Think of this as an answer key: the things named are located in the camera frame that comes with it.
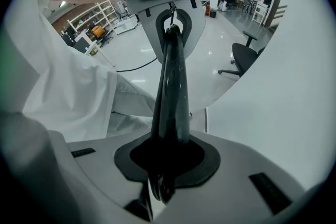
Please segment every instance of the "glossy white floor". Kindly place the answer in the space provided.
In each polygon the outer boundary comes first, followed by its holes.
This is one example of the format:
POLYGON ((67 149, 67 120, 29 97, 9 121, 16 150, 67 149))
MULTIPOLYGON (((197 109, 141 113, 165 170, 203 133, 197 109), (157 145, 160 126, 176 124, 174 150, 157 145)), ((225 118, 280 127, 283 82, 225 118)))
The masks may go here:
MULTIPOLYGON (((246 43, 246 38, 226 18, 217 13, 216 18, 206 17, 202 36, 186 60, 190 111, 194 112, 213 104, 237 80, 238 76, 218 69, 236 70, 230 64, 232 43, 246 43)), ((102 49, 115 64, 116 70, 139 67, 155 58, 155 53, 142 27, 115 36, 102 49)), ((101 54, 95 57, 111 66, 101 54)), ((156 60, 148 66, 122 75, 156 97, 161 64, 156 60)))

